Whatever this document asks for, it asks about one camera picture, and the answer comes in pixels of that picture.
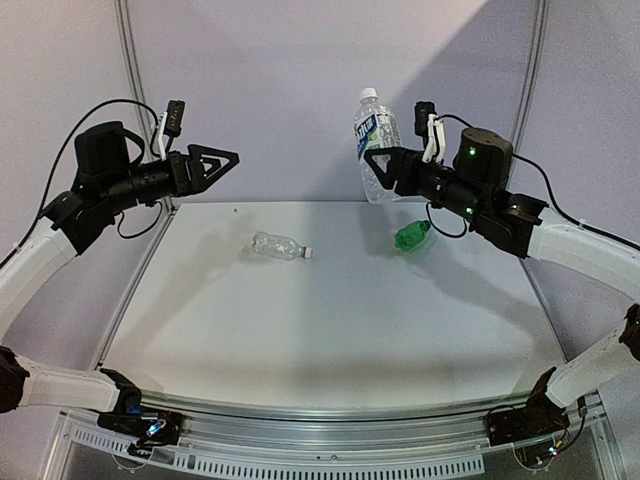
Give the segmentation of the crushed clear bottle red label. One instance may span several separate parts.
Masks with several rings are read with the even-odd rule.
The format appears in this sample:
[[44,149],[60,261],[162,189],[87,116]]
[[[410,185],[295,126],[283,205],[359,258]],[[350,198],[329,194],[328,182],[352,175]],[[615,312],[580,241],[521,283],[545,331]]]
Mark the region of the crushed clear bottle red label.
[[284,261],[310,260],[313,256],[311,247],[303,246],[290,237],[266,232],[253,235],[251,250],[258,255]]

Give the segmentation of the aluminium wall post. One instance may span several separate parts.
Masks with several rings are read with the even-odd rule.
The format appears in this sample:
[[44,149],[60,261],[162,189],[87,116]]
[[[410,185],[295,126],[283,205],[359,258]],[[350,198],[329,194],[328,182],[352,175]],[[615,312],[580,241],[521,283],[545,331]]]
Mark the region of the aluminium wall post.
[[516,150],[524,139],[541,69],[550,1],[515,1],[509,21],[514,73],[509,97],[508,138]]
[[[138,102],[148,104],[145,98],[143,80],[135,45],[130,2],[126,0],[114,0],[113,4],[124,60],[124,68],[131,97]],[[136,110],[136,117],[140,129],[140,135],[147,143],[150,143],[153,133],[152,115],[143,107],[138,107]]]

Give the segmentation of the right aluminium wall post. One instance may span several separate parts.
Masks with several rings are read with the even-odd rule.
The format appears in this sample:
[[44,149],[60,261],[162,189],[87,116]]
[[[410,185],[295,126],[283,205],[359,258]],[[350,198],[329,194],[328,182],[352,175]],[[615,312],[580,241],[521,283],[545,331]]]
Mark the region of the right aluminium wall post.
[[524,139],[541,69],[550,1],[515,1],[509,21],[514,73],[509,97],[508,138],[516,150]]

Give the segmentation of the left aluminium wall post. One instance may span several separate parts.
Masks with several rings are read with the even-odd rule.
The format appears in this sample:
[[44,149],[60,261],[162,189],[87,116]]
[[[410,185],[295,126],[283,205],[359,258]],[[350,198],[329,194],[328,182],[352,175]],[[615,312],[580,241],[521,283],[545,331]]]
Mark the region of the left aluminium wall post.
[[[113,4],[124,60],[124,68],[131,97],[138,102],[148,104],[145,98],[143,80],[135,45],[130,2],[126,0],[114,0]],[[138,107],[136,110],[136,117],[140,129],[140,135],[147,143],[150,143],[153,133],[152,115],[143,107]]]

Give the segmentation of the green plastic bottle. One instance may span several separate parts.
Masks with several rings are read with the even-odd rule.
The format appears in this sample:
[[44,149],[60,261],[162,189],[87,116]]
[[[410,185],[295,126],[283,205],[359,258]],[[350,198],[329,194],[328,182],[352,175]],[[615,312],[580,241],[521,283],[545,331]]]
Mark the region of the green plastic bottle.
[[400,228],[394,234],[394,247],[403,253],[421,249],[431,235],[431,223],[428,220],[416,220]]

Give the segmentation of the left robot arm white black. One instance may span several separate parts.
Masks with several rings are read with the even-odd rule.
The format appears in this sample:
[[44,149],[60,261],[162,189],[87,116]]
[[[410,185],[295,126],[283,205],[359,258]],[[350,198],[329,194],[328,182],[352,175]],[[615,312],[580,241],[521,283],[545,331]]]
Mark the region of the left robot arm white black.
[[[59,270],[85,253],[117,215],[164,197],[205,192],[240,162],[235,152],[191,144],[145,163],[127,144],[145,146],[120,121],[96,125],[74,141],[77,173],[70,190],[38,214],[26,242],[1,269],[1,329]],[[114,370],[81,371],[45,366],[1,349],[1,410],[26,406],[79,407],[108,413],[128,434],[148,426],[141,391]]]

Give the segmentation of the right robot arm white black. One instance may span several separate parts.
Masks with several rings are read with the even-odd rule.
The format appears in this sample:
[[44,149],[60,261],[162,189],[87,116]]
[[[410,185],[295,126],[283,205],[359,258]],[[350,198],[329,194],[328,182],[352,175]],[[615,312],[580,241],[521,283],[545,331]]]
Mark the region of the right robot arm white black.
[[506,189],[513,147],[480,128],[461,132],[450,167],[399,146],[369,149],[363,159],[381,186],[420,196],[459,217],[499,250],[557,264],[590,277],[634,301],[624,324],[582,354],[545,372],[517,415],[517,427],[537,436],[556,412],[639,364],[639,252],[579,221],[564,219],[547,202]]

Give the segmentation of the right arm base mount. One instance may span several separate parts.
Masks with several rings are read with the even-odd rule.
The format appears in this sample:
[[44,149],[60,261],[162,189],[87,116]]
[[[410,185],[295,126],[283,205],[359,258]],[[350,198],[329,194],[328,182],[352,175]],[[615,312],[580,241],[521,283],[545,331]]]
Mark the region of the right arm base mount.
[[587,414],[584,396],[577,400],[577,414],[580,425],[576,432],[571,433],[565,409],[542,400],[529,399],[522,407],[498,405],[490,409],[484,417],[484,424],[491,446],[531,441],[529,445],[514,448],[513,454],[521,467],[535,472],[549,467],[580,438]]

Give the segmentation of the clear labelled water bottle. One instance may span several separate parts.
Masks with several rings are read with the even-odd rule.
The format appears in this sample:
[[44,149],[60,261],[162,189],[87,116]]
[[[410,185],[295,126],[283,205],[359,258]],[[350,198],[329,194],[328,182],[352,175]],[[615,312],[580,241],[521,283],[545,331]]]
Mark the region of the clear labelled water bottle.
[[359,109],[354,115],[353,129],[357,142],[357,160],[365,197],[370,204],[394,201],[397,195],[385,190],[367,164],[364,154],[368,150],[401,145],[400,133],[392,110],[382,104],[372,87],[359,93]]

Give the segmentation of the aluminium front rail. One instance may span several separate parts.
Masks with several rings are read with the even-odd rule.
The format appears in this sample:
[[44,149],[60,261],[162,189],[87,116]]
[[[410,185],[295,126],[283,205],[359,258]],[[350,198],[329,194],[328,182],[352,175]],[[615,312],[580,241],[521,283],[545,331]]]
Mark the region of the aluminium front rail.
[[597,394],[569,410],[567,427],[496,445],[489,414],[522,396],[450,405],[312,409],[148,396],[184,417],[178,442],[139,459],[129,439],[69,411],[48,479],[621,479],[625,472]]

